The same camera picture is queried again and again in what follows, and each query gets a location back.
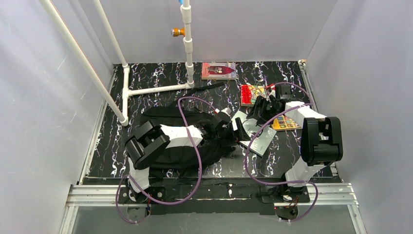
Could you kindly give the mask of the red colourful cover book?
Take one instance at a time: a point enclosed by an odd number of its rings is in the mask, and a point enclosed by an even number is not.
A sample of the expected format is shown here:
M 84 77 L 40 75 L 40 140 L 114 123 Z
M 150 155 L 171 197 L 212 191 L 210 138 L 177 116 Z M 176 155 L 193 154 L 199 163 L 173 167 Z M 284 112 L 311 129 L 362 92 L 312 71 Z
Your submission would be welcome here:
M 252 107 L 258 96 L 267 98 L 267 88 L 260 85 L 241 85 L 241 106 Z

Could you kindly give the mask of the orange knob on pipe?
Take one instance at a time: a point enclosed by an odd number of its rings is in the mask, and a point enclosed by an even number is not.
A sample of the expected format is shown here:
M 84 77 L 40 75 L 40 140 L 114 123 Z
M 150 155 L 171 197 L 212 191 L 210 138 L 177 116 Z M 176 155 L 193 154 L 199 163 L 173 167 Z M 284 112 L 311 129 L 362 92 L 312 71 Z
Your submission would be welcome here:
M 185 28 L 172 28 L 171 35 L 173 37 L 185 36 Z

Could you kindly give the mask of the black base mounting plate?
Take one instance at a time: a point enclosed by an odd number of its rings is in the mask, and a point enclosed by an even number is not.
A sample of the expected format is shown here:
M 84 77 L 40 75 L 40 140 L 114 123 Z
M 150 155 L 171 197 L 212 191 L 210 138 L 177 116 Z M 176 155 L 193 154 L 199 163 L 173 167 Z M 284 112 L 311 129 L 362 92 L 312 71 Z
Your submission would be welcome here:
M 256 213 L 274 215 L 277 211 L 296 217 L 298 206 L 310 203 L 307 188 L 263 186 L 242 179 L 235 181 L 208 180 L 199 186 L 196 193 L 187 201 L 183 199 L 192 191 L 192 184 L 158 183 L 147 188 L 146 193 L 166 203 L 156 203 L 147 196 L 132 189 L 132 182 L 125 180 L 117 193 L 119 205 L 143 205 L 150 215 L 167 214 L 223 214 Z

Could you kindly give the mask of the pale green Gatsby book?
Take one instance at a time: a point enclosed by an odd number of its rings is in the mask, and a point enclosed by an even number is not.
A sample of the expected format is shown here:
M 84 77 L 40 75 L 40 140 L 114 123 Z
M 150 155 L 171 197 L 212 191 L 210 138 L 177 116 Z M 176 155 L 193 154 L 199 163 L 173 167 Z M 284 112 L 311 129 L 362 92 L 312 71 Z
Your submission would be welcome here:
M 264 156 L 266 150 L 268 149 L 270 143 L 276 135 L 276 130 L 272 127 L 266 125 L 262 130 L 260 130 L 262 124 L 256 124 L 255 119 L 246 119 L 247 114 L 242 111 L 237 111 L 232 118 L 239 117 L 242 121 L 245 131 L 248 133 L 250 138 L 252 138 L 256 133 L 257 137 L 251 144 L 250 151 L 257 154 L 258 156 Z

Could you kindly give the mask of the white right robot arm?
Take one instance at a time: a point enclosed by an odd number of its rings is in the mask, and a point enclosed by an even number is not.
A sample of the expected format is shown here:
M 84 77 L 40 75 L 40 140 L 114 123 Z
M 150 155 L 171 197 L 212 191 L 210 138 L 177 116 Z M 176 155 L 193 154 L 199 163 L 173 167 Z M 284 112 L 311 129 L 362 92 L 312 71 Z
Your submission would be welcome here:
M 309 103 L 258 96 L 248 118 L 262 127 L 284 115 L 301 128 L 300 158 L 284 176 L 289 187 L 303 187 L 319 170 L 340 161 L 343 157 L 341 122 L 310 107 Z

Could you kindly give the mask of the yellow picture cover book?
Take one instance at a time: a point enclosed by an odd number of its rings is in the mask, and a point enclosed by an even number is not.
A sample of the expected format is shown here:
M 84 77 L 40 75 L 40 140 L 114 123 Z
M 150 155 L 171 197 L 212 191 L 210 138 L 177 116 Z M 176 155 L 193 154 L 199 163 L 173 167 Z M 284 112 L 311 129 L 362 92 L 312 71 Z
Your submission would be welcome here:
M 294 120 L 292 120 L 291 118 L 285 115 L 277 117 L 273 121 L 271 126 L 276 131 L 289 131 L 289 130 L 301 129 L 301 126 L 299 126 Z

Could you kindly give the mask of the aluminium rail frame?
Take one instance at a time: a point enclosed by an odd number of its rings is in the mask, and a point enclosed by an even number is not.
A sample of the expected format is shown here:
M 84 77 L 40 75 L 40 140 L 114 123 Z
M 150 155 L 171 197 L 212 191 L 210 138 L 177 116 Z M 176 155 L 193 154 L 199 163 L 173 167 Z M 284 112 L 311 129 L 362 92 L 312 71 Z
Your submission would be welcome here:
M 67 200 L 69 213 L 65 215 L 61 232 L 109 234 L 176 234 L 176 233 L 293 233 L 293 234 L 363 234 L 366 232 L 358 209 L 358 201 L 350 183 L 344 183 L 328 166 L 311 180 L 306 188 L 310 203 L 298 206 L 299 220 L 280 220 L 273 215 L 256 213 L 223 214 L 164 214 L 150 215 L 143 205 L 119 205 L 117 193 L 129 172 L 124 141 L 134 132 L 142 113 L 152 106 L 166 106 L 183 95 L 182 91 L 137 96 L 131 99 L 130 124 L 122 127 L 114 115 L 105 110 L 100 117 L 97 134 L 87 157 L 86 174 L 78 185 L 70 188 Z M 235 150 L 222 154 L 216 163 L 203 170 L 201 184 L 208 180 L 257 183 L 278 182 L 300 156 L 300 130 L 277 132 L 264 156 L 245 154 L 237 145 Z M 150 184 L 192 184 L 192 191 L 183 201 L 191 198 L 198 187 L 197 169 L 155 171 Z

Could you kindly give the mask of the pink red cover book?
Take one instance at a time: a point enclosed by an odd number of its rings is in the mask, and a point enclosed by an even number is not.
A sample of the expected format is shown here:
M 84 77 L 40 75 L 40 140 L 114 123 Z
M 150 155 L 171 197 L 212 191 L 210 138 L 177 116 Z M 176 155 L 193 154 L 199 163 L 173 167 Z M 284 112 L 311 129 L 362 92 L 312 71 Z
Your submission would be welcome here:
M 202 79 L 236 80 L 238 77 L 234 62 L 203 62 Z

